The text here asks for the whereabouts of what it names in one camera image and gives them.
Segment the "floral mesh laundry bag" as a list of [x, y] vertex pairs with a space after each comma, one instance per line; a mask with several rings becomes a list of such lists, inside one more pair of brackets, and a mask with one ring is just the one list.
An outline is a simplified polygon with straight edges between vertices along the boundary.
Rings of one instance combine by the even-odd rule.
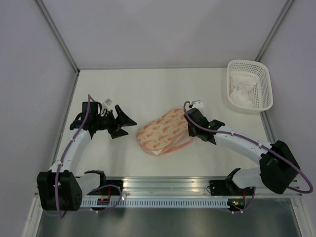
[[140, 147], [153, 156], [171, 153], [191, 144], [183, 109], [173, 109], [138, 130]]

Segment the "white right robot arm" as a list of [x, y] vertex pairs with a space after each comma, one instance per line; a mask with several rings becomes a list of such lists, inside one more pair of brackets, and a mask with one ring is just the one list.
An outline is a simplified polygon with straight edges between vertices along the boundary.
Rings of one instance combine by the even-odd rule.
[[234, 169], [225, 178], [229, 194], [237, 195], [250, 187], [266, 187], [281, 195], [298, 175], [300, 167], [284, 142], [269, 143], [237, 135], [221, 121], [208, 121], [197, 108], [189, 109], [184, 116], [191, 137], [229, 148], [258, 165], [257, 168]]

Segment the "white bra in basket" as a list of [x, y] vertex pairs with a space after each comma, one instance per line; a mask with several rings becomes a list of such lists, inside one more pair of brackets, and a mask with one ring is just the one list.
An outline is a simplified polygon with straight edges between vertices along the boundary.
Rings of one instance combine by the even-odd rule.
[[232, 73], [231, 79], [231, 100], [239, 107], [253, 108], [254, 104], [248, 93], [256, 86], [257, 79], [241, 73]]

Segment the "right aluminium frame post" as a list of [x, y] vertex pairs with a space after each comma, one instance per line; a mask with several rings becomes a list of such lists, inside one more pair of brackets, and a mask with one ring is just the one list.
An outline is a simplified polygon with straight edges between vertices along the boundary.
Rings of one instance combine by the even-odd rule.
[[272, 28], [270, 29], [267, 37], [265, 38], [257, 56], [255, 57], [256, 62], [260, 62], [265, 55], [269, 45], [273, 41], [275, 35], [277, 34], [278, 30], [280, 29], [282, 23], [284, 22], [285, 18], [291, 11], [293, 5], [295, 4], [296, 0], [286, 0], [285, 4], [283, 5], [278, 17], [276, 18]]

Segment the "aluminium frame post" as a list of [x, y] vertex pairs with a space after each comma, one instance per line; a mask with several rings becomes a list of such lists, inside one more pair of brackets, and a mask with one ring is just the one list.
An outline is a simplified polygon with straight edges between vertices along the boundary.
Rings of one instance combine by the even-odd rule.
[[43, 16], [48, 28], [52, 32], [54, 38], [56, 39], [58, 45], [60, 46], [64, 56], [66, 57], [67, 61], [71, 65], [72, 69], [74, 70], [75, 74], [78, 76], [80, 73], [80, 69], [78, 68], [69, 48], [67, 47], [59, 29], [57, 28], [47, 6], [45, 5], [43, 0], [34, 0], [35, 5], [37, 6], [38, 10], [40, 11], [41, 15]]
[[267, 37], [265, 38], [257, 56], [255, 57], [256, 62], [260, 62], [265, 55], [269, 45], [273, 41], [275, 35], [277, 34], [278, 30], [280, 29], [282, 23], [284, 22], [285, 18], [291, 11], [293, 5], [295, 4], [296, 0], [286, 0], [285, 4], [283, 5], [278, 17], [276, 18], [272, 28], [270, 29]]

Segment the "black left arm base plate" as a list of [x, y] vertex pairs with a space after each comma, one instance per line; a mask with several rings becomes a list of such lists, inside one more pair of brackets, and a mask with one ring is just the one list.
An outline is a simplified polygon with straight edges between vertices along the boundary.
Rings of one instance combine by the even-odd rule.
[[107, 180], [105, 184], [101, 185], [102, 189], [98, 190], [101, 196], [119, 196], [119, 190], [123, 191], [122, 180]]

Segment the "left aluminium frame post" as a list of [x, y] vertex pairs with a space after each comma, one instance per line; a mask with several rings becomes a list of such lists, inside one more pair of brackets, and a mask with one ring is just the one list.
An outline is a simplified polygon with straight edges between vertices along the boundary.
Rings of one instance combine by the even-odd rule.
[[40, 11], [41, 15], [43, 16], [48, 28], [52, 32], [54, 38], [56, 39], [58, 45], [60, 46], [64, 56], [66, 57], [67, 61], [71, 65], [72, 69], [74, 70], [75, 74], [78, 76], [80, 73], [80, 69], [78, 68], [69, 48], [67, 47], [59, 29], [57, 28], [47, 6], [45, 5], [43, 0], [34, 0], [35, 5], [37, 6], [38, 10]]

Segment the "white perforated plastic basket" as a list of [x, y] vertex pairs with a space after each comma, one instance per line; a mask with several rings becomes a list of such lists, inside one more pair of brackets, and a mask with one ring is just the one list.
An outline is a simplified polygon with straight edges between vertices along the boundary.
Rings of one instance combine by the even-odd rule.
[[273, 105], [268, 68], [259, 62], [233, 60], [227, 65], [227, 106], [235, 112], [258, 114]]

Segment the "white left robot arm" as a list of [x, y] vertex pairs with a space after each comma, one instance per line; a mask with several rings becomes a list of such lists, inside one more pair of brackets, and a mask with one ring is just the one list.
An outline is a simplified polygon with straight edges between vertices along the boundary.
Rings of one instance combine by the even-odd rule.
[[107, 195], [111, 188], [121, 194], [121, 185], [107, 181], [102, 170], [89, 170], [76, 176], [79, 161], [87, 145], [98, 131], [107, 131], [112, 139], [128, 135], [123, 128], [136, 126], [119, 105], [109, 109], [107, 103], [87, 101], [70, 125], [70, 139], [48, 171], [37, 176], [40, 203], [45, 211], [77, 211], [86, 195]]

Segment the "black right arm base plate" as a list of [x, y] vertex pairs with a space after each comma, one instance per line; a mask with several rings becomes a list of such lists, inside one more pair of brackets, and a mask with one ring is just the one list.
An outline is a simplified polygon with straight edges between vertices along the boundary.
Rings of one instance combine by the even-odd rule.
[[238, 188], [234, 183], [227, 184], [225, 180], [210, 180], [207, 187], [212, 196], [252, 196], [254, 193], [253, 188]]

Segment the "aluminium mounting rail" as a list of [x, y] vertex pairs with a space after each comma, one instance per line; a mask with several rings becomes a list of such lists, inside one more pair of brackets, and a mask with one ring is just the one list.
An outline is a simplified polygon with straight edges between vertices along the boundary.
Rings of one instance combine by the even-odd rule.
[[107, 180], [122, 180], [123, 191], [119, 194], [125, 197], [201, 197], [212, 196], [207, 187], [210, 180], [224, 180], [223, 177], [117, 177], [101, 178], [100, 181], [87, 181], [91, 174], [76, 178], [71, 173], [61, 174], [59, 178], [54, 173], [40, 172], [37, 176], [37, 188], [43, 200], [55, 199], [55, 188], [63, 200], [78, 199], [85, 196], [101, 196], [98, 190]]

